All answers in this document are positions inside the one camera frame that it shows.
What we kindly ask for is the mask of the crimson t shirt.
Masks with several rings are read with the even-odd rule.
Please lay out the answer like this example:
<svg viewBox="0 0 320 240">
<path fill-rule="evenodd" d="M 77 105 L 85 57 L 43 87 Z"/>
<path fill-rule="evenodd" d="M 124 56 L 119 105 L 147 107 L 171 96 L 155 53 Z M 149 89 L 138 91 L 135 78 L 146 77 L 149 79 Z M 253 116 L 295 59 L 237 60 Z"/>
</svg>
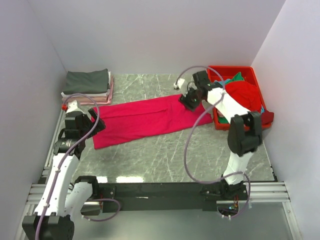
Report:
<svg viewBox="0 0 320 240">
<path fill-rule="evenodd" d="M 179 95 L 170 95 L 100 106 L 100 119 L 106 128 L 93 136 L 94 148 L 103 149 L 191 128 L 205 108 L 200 105 L 190 111 L 179 98 Z"/>
</svg>

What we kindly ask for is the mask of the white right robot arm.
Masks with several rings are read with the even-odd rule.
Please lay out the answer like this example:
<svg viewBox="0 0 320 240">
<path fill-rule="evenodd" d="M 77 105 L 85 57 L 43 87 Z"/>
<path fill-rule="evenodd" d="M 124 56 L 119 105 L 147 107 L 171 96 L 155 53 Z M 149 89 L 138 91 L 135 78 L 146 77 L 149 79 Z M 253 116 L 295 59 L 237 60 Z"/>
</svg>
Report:
<svg viewBox="0 0 320 240">
<path fill-rule="evenodd" d="M 179 76 L 173 87 L 181 92 L 179 102 L 188 110 L 195 111 L 205 100 L 211 105 L 205 110 L 206 113 L 216 108 L 229 123 L 229 160 L 222 176 L 213 181 L 218 186 L 213 194 L 226 200 L 232 199 L 245 189 L 245 171 L 249 160 L 263 141 L 260 113 L 243 107 L 227 93 L 223 79 L 211 82 L 206 71 L 194 74 L 193 83 L 187 83 Z"/>
</svg>

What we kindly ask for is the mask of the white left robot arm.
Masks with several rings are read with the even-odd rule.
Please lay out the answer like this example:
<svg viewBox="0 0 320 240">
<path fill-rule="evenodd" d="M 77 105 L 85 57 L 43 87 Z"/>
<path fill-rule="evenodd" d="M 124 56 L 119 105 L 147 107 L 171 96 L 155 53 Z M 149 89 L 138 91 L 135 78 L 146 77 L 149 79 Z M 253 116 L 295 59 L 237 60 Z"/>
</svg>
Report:
<svg viewBox="0 0 320 240">
<path fill-rule="evenodd" d="M 96 200 L 100 188 L 95 176 L 81 176 L 72 190 L 69 185 L 78 167 L 85 141 L 106 128 L 99 109 L 85 114 L 78 106 L 67 107 L 64 128 L 53 145 L 50 174 L 42 197 L 32 215 L 26 215 L 22 228 L 30 240 L 71 240 L 75 218 L 84 203 Z"/>
</svg>

